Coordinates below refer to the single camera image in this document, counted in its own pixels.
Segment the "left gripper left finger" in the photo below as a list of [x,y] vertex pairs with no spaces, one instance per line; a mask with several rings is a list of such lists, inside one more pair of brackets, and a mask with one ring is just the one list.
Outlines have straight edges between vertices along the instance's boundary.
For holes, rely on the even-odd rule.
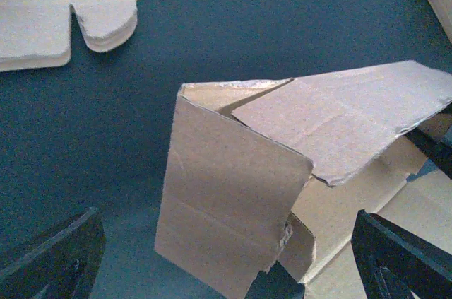
[[89,298],[105,252],[90,207],[1,254],[2,298]]

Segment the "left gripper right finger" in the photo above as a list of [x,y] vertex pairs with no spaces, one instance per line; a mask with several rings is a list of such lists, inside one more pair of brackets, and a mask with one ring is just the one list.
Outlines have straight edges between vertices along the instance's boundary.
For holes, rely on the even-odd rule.
[[451,254],[380,215],[357,212],[351,245],[368,298],[451,297]]

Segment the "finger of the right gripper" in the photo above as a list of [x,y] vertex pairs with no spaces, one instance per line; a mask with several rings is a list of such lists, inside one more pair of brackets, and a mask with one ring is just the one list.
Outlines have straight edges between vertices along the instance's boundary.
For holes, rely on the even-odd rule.
[[449,178],[451,178],[451,144],[443,142],[443,139],[450,128],[451,106],[448,106],[405,134],[405,137]]

